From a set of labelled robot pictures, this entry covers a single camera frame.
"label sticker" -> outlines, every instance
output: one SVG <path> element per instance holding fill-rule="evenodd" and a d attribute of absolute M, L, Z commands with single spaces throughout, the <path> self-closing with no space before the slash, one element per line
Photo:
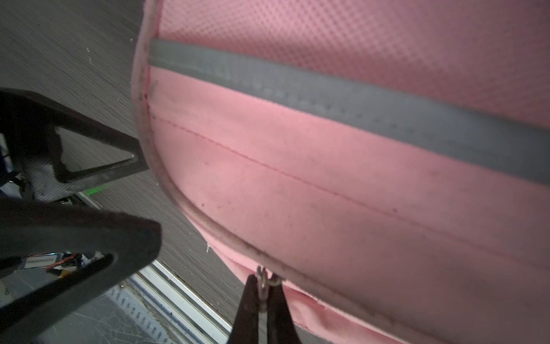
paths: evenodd
<path fill-rule="evenodd" d="M 47 267 L 59 261 L 61 254 L 36 255 L 28 257 L 23 269 L 34 269 L 36 267 Z"/>

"stitched seam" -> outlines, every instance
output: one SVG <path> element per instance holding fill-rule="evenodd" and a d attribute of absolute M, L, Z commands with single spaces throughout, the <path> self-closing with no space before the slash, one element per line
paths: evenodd
<path fill-rule="evenodd" d="M 192 131 L 192 130 L 190 130 L 190 129 L 188 129 L 188 128 L 185 128 L 185 127 L 183 127 L 182 125 L 176 124 L 176 123 L 174 123 L 174 122 L 172 122 L 172 121 L 169 121 L 169 120 L 167 120 L 167 119 L 161 118 L 161 117 L 159 117 L 159 116 L 157 116 L 157 115 L 155 115 L 155 114 L 152 114 L 152 113 L 150 113 L 149 116 L 150 116 L 151 119 L 156 119 L 156 120 L 159 121 L 159 122 L 163 122 L 163 123 L 165 123 L 165 124 L 169 124 L 169 125 L 171 125 L 171 126 L 174 127 L 174 128 L 183 130 L 183 131 L 185 131 L 185 132 L 187 132 L 187 133 L 189 133 L 189 134 L 192 134 L 192 135 L 194 135 L 194 136 L 196 136 L 196 137 L 199 137 L 199 138 L 201 138 L 201 139 L 207 140 L 207 141 L 210 142 L 210 143 L 213 143 L 213 144 L 215 144 L 215 145 L 217 145 L 217 146 L 219 146 L 219 147 L 221 147 L 221 148 L 223 148 L 223 149 L 225 149 L 225 150 L 228 150 L 228 151 L 230 151 L 230 152 L 232 152 L 232 153 L 234 153 L 234 154 L 236 154 L 236 155 L 238 155 L 238 156 L 240 156 L 240 157 L 242 157 L 242 158 L 244 158 L 244 159 L 246 159 L 246 160 L 249 160 L 249 161 L 251 161 L 251 162 L 253 162 L 253 163 L 256 163 L 256 164 L 258 164 L 258 165 L 260 165 L 260 166 L 263 166 L 263 167 L 265 167 L 265 168 L 267 168 L 267 169 L 269 169 L 269 170 L 271 170 L 271 171 L 274 171 L 274 172 L 276 172 L 276 173 L 282 174 L 283 176 L 289 177 L 289 178 L 291 178 L 291 179 L 294 179 L 294 180 L 296 180 L 296 181 L 298 181 L 298 182 L 301 182 L 301 183 L 303 183 L 303 184 L 309 185 L 309 186 L 311 186 L 311 187 L 313 187 L 313 188 L 316 188 L 316 189 L 318 189 L 318 190 L 320 190 L 320 191 L 326 192 L 326 193 L 331 194 L 331 195 L 333 195 L 333 196 L 342 198 L 342 199 L 344 199 L 344 200 L 346 200 L 346 201 L 348 201 L 348 202 L 350 202 L 350 203 L 353 203 L 353 204 L 355 204 L 355 205 L 358 205 L 358 206 L 360 206 L 360 207 L 362 207 L 362 208 L 366 208 L 366 209 L 368 209 L 368 210 L 370 210 L 370 211 L 374 211 L 374 212 L 377 212 L 377 213 L 379 213 L 379 214 L 382 214 L 382 215 L 385 215 L 385 216 L 388 216 L 388 217 L 397 219 L 397 220 L 399 220 L 399 221 L 403 221 L 403 222 L 405 222 L 405 223 L 409 223 L 410 225 L 413 225 L 414 227 L 421 228 L 421 229 L 423 229 L 423 230 L 425 230 L 425 231 L 428 231 L 428 232 L 436 233 L 436 234 L 438 234 L 438 235 L 441 235 L 442 237 L 445 237 L 445 238 L 450 239 L 450 240 L 452 240 L 452 241 L 460 242 L 460 243 L 462 243 L 462 244 L 464 244 L 464 245 L 466 245 L 466 246 L 470 246 L 470 247 L 472 247 L 472 248 L 478 249 L 478 250 L 480 250 L 480 251 L 482 251 L 482 252 L 485 252 L 486 254 L 489 254 L 489 255 L 494 255 L 494 256 L 501 257 L 501 258 L 505 258 L 505 259 L 511 260 L 511 261 L 513 261 L 513 262 L 515 262 L 515 263 L 517 263 L 517 264 L 526 265 L 526 266 L 529 266 L 529 267 L 533 267 L 533 268 L 535 268 L 535 269 L 541 269 L 541 270 L 548 270 L 548 269 L 549 269 L 549 267 L 546 266 L 546 265 L 542 265 L 542 264 L 533 264 L 533 263 L 531 263 L 531 262 L 529 262 L 529 261 L 526 261 L 526 260 L 523 260 L 523 259 L 520 259 L 520 258 L 511 256 L 511 255 L 507 255 L 507 254 L 505 254 L 505 253 L 501 253 L 501 252 L 496 251 L 496 250 L 493 250 L 493 249 L 491 249 L 491 248 L 489 248 L 489 247 L 487 247 L 487 246 L 480 245 L 480 244 L 476 244 L 476 243 L 474 243 L 474 242 L 471 242 L 471 241 L 469 241 L 469 240 L 467 240 L 467 239 L 460 238 L 460 237 L 455 236 L 455 235 L 453 235 L 453 234 L 450 234 L 450 233 L 447 233 L 447 232 L 444 232 L 444 231 L 440 231 L 440 230 L 437 230 L 437 229 L 432 228 L 432 227 L 428 227 L 428 226 L 423 225 L 423 224 L 421 224 L 421 223 L 419 223 L 419 222 L 416 222 L 416 221 L 413 221 L 413 220 L 409 220 L 409 219 L 405 219 L 405 218 L 403 218 L 403 217 L 397 216 L 397 215 L 392 214 L 392 213 L 390 213 L 390 212 L 386 212 L 386 211 L 383 211 L 383 210 L 374 208 L 374 207 L 369 206 L 369 205 L 367 205 L 367 204 L 365 204 L 365 203 L 363 203 L 363 202 L 361 202 L 361 201 L 358 201 L 358 200 L 356 200 L 356 199 L 354 199 L 354 198 L 351 198 L 351 197 L 349 197 L 349 196 L 346 196 L 346 195 L 343 195 L 343 194 L 334 192 L 334 191 L 332 191 L 332 190 L 330 190 L 330 189 L 327 189 L 327 188 L 324 188 L 324 187 L 322 187 L 322 186 L 320 186 L 320 185 L 317 185 L 317 184 L 314 184 L 314 183 L 312 183 L 312 182 L 309 182 L 309 181 L 307 181 L 307 180 L 305 180 L 305 179 L 302 179 L 302 178 L 300 178 L 300 177 L 298 177 L 298 176 L 295 176 L 295 175 L 290 174 L 290 173 L 288 173 L 288 172 L 284 172 L 284 171 L 282 171 L 282 170 L 279 170 L 279 169 L 277 169 L 276 167 L 273 167 L 273 166 L 268 165 L 268 164 L 266 164 L 266 163 L 263 163 L 263 162 L 261 162 L 261 161 L 259 161 L 259 160 L 256 160 L 256 159 L 254 159 L 254 158 L 252 158 L 252 157 L 250 157 L 250 156 L 248 156 L 248 155 L 245 155 L 245 154 L 243 154 L 243 153 L 241 153 L 241 152 L 239 152 L 239 151 L 236 151 L 236 150 L 232 149 L 231 147 L 225 146 L 224 144 L 219 143 L 219 142 L 217 142 L 217 141 L 215 141 L 215 140 L 213 140 L 213 139 L 211 139 L 211 138 L 209 138 L 209 137 L 207 137 L 207 136 L 204 136 L 204 135 L 199 134 L 199 133 L 197 133 L 197 132 L 194 132 L 194 131 Z"/>
<path fill-rule="evenodd" d="M 174 65 L 170 61 L 167 61 L 167 60 L 159 58 L 159 57 L 152 57 L 150 59 L 150 64 L 155 66 L 155 64 L 154 64 L 155 60 L 163 61 L 163 62 L 165 62 L 166 64 L 169 64 L 169 65 Z M 288 94 L 284 91 L 278 91 L 278 90 L 273 90 L 273 89 L 267 88 L 264 85 L 262 85 L 261 83 L 248 83 L 247 81 L 242 81 L 242 80 L 235 79 L 230 75 L 223 75 L 219 72 L 215 72 L 215 71 L 213 72 L 213 71 L 210 71 L 210 70 L 205 70 L 205 69 L 195 67 L 193 65 L 188 65 L 188 64 L 178 65 L 178 67 L 181 67 L 183 69 L 193 70 L 195 72 L 206 74 L 206 75 L 214 77 L 214 78 L 223 79 L 227 82 L 230 82 L 230 83 L 235 84 L 235 85 L 240 85 L 240 86 L 248 88 L 248 89 L 258 90 L 258 91 L 264 93 L 268 100 L 269 100 L 270 97 L 276 97 L 276 98 L 279 98 L 279 99 L 286 100 L 286 103 L 288 103 L 288 104 L 290 104 L 292 102 L 300 103 L 303 107 L 309 108 L 309 109 L 315 108 L 316 106 L 320 106 L 324 109 L 324 111 L 327 111 L 327 112 L 334 111 L 334 112 L 340 113 L 343 116 L 352 114 L 350 111 L 347 111 L 344 108 L 334 108 L 331 105 L 324 104 L 324 103 L 321 103 L 319 101 L 296 97 L 296 96 L 290 95 L 290 94 Z M 364 115 L 365 114 L 363 114 L 363 113 L 356 113 L 355 114 L 355 116 L 357 118 L 363 118 Z M 472 147 L 468 144 L 465 144 L 465 143 L 459 143 L 455 140 L 444 139 L 444 138 L 436 136 L 433 133 L 424 132 L 424 131 L 421 131 L 421 130 L 417 130 L 415 128 L 408 127 L 406 125 L 401 125 L 401 124 L 397 124 L 395 122 L 390 122 L 385 118 L 381 118 L 381 117 L 367 117 L 367 118 L 370 122 L 372 122 L 374 124 L 377 124 L 377 125 L 382 124 L 385 127 L 389 128 L 393 131 L 398 131 L 399 130 L 401 132 L 406 132 L 409 135 L 417 135 L 417 136 L 421 135 L 425 140 L 428 140 L 428 141 L 435 141 L 437 143 L 445 144 L 445 145 L 450 146 L 450 147 L 459 147 L 459 148 L 462 148 L 462 149 L 467 149 L 467 150 L 470 150 L 470 151 L 475 152 L 477 154 L 492 155 L 494 157 L 499 157 L 499 158 L 505 157 L 505 155 L 502 155 L 500 153 L 496 153 L 496 152 L 491 151 L 491 150 L 474 148 L 474 147 Z"/>

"black plastic frame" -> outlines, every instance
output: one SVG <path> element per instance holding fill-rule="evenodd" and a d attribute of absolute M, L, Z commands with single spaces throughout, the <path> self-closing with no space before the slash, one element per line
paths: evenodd
<path fill-rule="evenodd" d="M 40 252 L 106 253 L 83 269 L 0 308 L 0 343 L 30 342 L 152 262 L 161 247 L 157 222 L 127 214 L 0 198 L 0 219 L 0 263 L 4 265 Z"/>

